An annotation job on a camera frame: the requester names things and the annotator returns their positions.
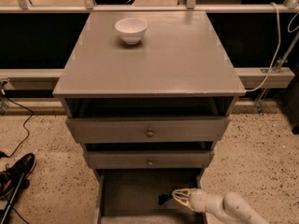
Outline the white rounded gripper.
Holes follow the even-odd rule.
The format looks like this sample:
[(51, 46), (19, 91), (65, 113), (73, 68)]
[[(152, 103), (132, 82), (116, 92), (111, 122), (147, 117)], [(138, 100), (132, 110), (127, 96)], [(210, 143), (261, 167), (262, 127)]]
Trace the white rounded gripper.
[(175, 189), (172, 196), (175, 201), (194, 212), (206, 212), (207, 193), (202, 189)]

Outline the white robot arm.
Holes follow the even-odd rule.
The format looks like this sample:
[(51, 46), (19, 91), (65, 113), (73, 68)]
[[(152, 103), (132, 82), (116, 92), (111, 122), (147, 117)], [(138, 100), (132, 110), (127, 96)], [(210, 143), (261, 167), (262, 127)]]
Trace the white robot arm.
[(213, 215), (223, 224), (270, 224), (235, 192), (221, 196), (202, 189), (175, 189), (172, 196), (192, 211)]

